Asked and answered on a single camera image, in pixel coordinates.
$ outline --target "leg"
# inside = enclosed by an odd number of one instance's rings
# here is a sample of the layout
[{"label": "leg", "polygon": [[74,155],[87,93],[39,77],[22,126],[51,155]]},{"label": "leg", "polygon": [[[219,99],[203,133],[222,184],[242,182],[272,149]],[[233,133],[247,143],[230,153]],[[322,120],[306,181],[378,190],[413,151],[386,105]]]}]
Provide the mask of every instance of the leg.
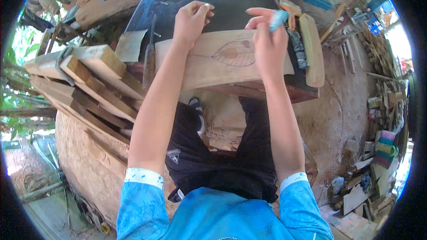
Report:
[{"label": "leg", "polygon": [[178,103],[165,162],[171,178],[184,195],[205,186],[206,174],[214,164],[214,156],[197,134],[199,127],[198,112]]},{"label": "leg", "polygon": [[277,198],[276,170],[271,154],[270,123],[266,101],[239,98],[246,115],[246,128],[238,147],[236,160],[253,182],[260,183],[267,202]]}]

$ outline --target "shirt sleeve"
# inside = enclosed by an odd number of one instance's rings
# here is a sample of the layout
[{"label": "shirt sleeve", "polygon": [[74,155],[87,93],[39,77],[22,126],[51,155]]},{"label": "shirt sleeve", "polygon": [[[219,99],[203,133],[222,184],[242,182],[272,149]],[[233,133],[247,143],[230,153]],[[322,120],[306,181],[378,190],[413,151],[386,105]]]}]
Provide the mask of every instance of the shirt sleeve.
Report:
[{"label": "shirt sleeve", "polygon": [[117,215],[117,239],[156,240],[168,227],[163,177],[151,170],[128,168]]},{"label": "shirt sleeve", "polygon": [[280,221],[295,239],[334,239],[319,208],[306,173],[295,173],[280,185]]}]

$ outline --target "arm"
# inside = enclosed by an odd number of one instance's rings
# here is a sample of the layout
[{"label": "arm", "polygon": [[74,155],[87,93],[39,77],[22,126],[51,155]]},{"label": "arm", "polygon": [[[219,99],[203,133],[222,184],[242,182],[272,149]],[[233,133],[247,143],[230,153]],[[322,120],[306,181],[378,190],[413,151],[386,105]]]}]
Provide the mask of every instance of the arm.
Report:
[{"label": "arm", "polygon": [[163,174],[167,146],[184,76],[185,61],[203,27],[212,5],[193,1],[175,17],[172,44],[141,105],[133,127],[128,167]]},{"label": "arm", "polygon": [[289,37],[283,25],[270,34],[268,23],[274,10],[251,8],[247,13],[257,16],[249,20],[246,29],[258,29],[254,35],[255,63],[266,89],[271,151],[281,184],[292,174],[305,172],[301,135],[283,78]]}]

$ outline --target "hand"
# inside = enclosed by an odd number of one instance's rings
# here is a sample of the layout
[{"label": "hand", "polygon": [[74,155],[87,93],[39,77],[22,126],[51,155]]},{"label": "hand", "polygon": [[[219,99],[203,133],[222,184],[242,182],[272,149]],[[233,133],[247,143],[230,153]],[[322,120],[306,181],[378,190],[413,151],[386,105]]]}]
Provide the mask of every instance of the hand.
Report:
[{"label": "hand", "polygon": [[214,8],[213,5],[200,1],[193,1],[180,8],[175,16],[173,40],[185,45],[188,50],[193,48],[203,27],[211,22],[207,17],[214,16],[211,11]]},{"label": "hand", "polygon": [[257,28],[253,41],[255,45],[255,65],[264,85],[271,82],[284,82],[283,67],[287,54],[289,36],[283,24],[270,34],[270,20],[275,10],[250,8],[246,11],[254,17],[248,21],[245,29]]}]

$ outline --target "shoe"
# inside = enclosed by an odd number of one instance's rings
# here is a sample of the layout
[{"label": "shoe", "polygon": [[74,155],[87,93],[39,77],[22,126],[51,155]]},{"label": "shoe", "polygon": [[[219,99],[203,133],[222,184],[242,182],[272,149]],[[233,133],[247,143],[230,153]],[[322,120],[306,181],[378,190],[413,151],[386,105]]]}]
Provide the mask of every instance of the shoe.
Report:
[{"label": "shoe", "polygon": [[199,115],[200,127],[197,128],[197,133],[199,134],[199,136],[201,136],[202,134],[205,133],[205,130],[206,130],[206,127],[205,127],[206,122],[205,122],[205,118],[203,118],[203,109],[202,109],[201,101],[197,97],[192,97],[190,98],[188,105],[190,107],[195,108],[195,110],[197,111],[197,114]]}]

